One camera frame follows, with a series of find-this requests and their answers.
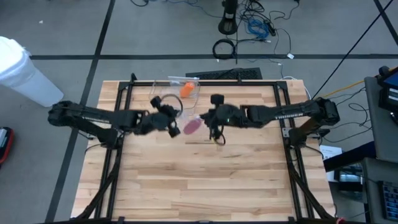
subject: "white container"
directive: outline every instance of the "white container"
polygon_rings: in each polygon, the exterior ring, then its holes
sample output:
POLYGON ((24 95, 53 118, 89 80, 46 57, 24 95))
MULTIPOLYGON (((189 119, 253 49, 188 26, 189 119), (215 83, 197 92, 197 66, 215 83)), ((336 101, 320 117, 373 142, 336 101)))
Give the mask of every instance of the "white container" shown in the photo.
POLYGON ((29 53, 5 37, 0 37, 0 84, 44 107, 63 98, 63 93, 33 65, 29 53))

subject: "white cable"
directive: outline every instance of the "white cable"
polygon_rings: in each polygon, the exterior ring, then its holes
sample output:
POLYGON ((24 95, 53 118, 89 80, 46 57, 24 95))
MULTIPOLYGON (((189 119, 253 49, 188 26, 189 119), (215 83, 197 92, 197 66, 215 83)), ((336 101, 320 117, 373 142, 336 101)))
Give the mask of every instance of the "white cable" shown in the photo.
MULTIPOLYGON (((284 80, 284 79, 286 79, 286 78, 293 79, 293 80, 297 80, 296 78, 290 77, 290 76, 283 77, 283 78, 281 78, 281 80, 284 80)), ((305 92, 307 93, 308 99, 311 99, 311 94, 310 94, 310 92, 308 91, 307 87, 305 87, 305 85, 304 85, 304 88, 305 88, 305 92)))

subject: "wooden table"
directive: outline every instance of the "wooden table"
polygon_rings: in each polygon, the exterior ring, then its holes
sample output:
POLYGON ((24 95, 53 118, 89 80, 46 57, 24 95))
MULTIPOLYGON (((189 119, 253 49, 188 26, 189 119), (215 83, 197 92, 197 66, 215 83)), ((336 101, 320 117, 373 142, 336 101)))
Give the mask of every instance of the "wooden table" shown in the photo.
MULTIPOLYGON (((103 83, 98 108, 114 109, 118 84, 103 83)), ((287 84, 291 103, 307 99, 303 81, 289 80, 287 84)), ((150 89, 135 86, 130 109, 153 111, 148 100, 150 89)), ((225 95, 225 103, 275 106, 272 87, 202 86, 195 114, 213 107, 210 95, 214 93, 225 95)), ((301 125, 307 119, 295 121, 301 125)), ((294 217, 279 122, 273 121, 262 129, 226 127, 224 135, 225 146, 209 141, 205 125, 195 134, 181 134, 175 139, 167 132, 126 136, 113 219, 124 216, 130 221, 284 221, 288 216, 294 217)), ((93 144, 98 141, 89 142, 89 146, 93 144)), ((318 149, 316 141, 307 144, 318 149)), ((81 213, 97 192, 105 152, 94 147, 86 153, 72 217, 81 213)), ((306 148, 302 149, 302 157, 310 190, 333 215, 322 157, 306 148)), ((305 216, 301 190, 299 194, 305 216)))

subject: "orange object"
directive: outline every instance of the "orange object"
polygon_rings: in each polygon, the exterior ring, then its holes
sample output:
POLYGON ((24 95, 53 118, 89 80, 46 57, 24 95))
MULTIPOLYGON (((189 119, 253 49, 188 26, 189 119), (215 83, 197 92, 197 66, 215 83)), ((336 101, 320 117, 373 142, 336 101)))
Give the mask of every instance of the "orange object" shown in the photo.
POLYGON ((181 97, 188 97, 191 94, 192 90, 195 88, 195 84, 192 82, 187 82, 184 87, 180 90, 181 97))

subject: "black keyboard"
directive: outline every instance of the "black keyboard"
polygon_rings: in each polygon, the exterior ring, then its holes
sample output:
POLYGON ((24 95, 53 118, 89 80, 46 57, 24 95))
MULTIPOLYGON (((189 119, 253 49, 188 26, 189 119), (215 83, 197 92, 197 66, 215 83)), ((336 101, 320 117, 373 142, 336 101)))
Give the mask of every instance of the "black keyboard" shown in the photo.
POLYGON ((198 77, 201 80, 262 80, 260 68, 236 68, 212 72, 186 73, 186 77, 198 77))
POLYGON ((384 218, 398 221, 398 184, 380 181, 379 189, 384 218))

